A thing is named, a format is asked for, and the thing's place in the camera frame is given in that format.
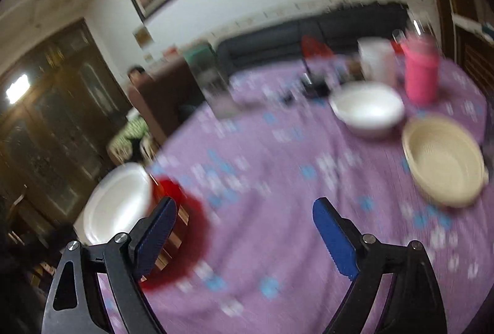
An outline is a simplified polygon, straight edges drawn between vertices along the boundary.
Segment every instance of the blue gripper pad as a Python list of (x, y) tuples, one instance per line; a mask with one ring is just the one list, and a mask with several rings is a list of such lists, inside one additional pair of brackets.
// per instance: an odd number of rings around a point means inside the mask
[(153, 213), (148, 217), (152, 219), (151, 224), (135, 248), (133, 271), (135, 277), (140, 278), (151, 272), (165, 241), (174, 228), (176, 217), (177, 206), (172, 198), (162, 207), (158, 215)]
[(332, 211), (324, 205), (324, 201), (328, 202), (325, 198), (314, 202), (312, 207), (314, 223), (340, 274), (354, 281), (359, 275), (355, 248), (336, 222)]

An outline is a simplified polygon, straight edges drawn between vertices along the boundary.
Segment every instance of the white container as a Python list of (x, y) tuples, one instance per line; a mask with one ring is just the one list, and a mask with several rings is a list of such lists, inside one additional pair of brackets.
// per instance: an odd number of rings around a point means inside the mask
[(151, 179), (141, 165), (129, 162), (110, 172), (84, 209), (84, 234), (90, 244), (105, 244), (119, 232), (129, 233), (147, 216), (152, 197)]
[(335, 90), (329, 99), (334, 114), (354, 134), (381, 138), (404, 117), (404, 104), (399, 93), (378, 82), (347, 83)]
[(366, 80), (396, 87), (396, 57), (391, 42), (381, 37), (363, 37), (358, 44)]

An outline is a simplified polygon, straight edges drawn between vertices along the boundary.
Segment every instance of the ceiling light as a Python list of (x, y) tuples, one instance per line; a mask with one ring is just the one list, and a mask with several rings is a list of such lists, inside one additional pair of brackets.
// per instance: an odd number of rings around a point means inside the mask
[(7, 98), (11, 104), (16, 103), (31, 87), (26, 74), (23, 74), (7, 89)]

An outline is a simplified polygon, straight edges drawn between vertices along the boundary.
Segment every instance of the white plate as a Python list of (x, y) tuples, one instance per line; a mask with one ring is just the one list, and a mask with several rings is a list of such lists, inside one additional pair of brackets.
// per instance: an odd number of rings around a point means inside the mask
[(355, 134), (382, 137), (404, 117), (404, 104), (392, 87), (378, 82), (347, 83), (329, 99), (335, 115)]
[(95, 188), (84, 209), (84, 233), (91, 244), (105, 244), (130, 232), (146, 216), (152, 185), (144, 168), (130, 162), (110, 172)]

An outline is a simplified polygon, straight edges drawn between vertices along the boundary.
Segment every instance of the pink container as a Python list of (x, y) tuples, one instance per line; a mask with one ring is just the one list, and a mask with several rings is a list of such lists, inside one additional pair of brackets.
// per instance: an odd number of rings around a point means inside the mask
[(402, 43), (405, 55), (404, 87), (410, 101), (418, 106), (433, 103), (437, 97), (440, 57), (437, 47), (422, 40)]

